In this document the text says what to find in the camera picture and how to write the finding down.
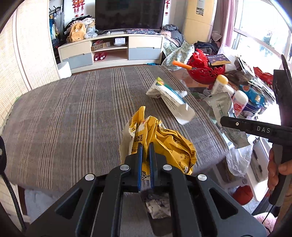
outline yellow bottle cap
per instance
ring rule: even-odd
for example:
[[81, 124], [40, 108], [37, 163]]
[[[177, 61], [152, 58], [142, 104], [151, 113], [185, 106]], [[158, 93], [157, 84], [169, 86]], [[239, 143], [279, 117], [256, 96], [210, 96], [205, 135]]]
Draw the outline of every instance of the yellow bottle cap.
[[228, 84], [228, 79], [227, 79], [226, 76], [218, 75], [217, 78], [216, 78], [216, 80], [218, 80], [223, 85], [227, 85]]

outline pink curtain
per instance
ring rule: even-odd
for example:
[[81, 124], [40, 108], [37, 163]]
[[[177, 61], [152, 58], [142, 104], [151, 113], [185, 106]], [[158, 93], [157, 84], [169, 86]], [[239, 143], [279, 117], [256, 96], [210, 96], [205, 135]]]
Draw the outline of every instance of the pink curtain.
[[231, 47], [235, 23], [235, 0], [221, 0], [222, 43]]

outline black gripper frame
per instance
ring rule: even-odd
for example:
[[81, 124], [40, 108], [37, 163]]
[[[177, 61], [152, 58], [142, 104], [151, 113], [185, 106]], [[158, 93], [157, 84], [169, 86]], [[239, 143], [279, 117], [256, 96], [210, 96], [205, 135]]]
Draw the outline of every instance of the black gripper frame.
[[[117, 237], [124, 192], [141, 188], [143, 146], [108, 175], [86, 175], [26, 232], [27, 237]], [[149, 146], [151, 187], [168, 192], [173, 237], [264, 237], [264, 226], [205, 175], [185, 175]]]

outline human hand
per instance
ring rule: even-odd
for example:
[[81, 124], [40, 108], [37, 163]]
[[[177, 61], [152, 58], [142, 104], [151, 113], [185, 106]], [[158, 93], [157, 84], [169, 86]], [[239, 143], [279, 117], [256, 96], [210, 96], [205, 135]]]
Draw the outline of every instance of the human hand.
[[[270, 154], [269, 154], [269, 164], [268, 164], [268, 188], [270, 190], [274, 190], [276, 185], [279, 182], [279, 178], [278, 178], [278, 174], [277, 174], [277, 165], [274, 161], [274, 151], [273, 148], [270, 150]], [[292, 174], [292, 160], [280, 164], [279, 165], [279, 173], [281, 173], [282, 175], [290, 175]]]

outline white stool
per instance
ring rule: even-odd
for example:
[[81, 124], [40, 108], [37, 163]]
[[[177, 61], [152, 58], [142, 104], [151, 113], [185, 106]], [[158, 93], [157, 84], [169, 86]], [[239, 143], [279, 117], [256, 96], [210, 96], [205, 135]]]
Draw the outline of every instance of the white stool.
[[61, 62], [57, 64], [60, 79], [72, 76], [69, 62]]

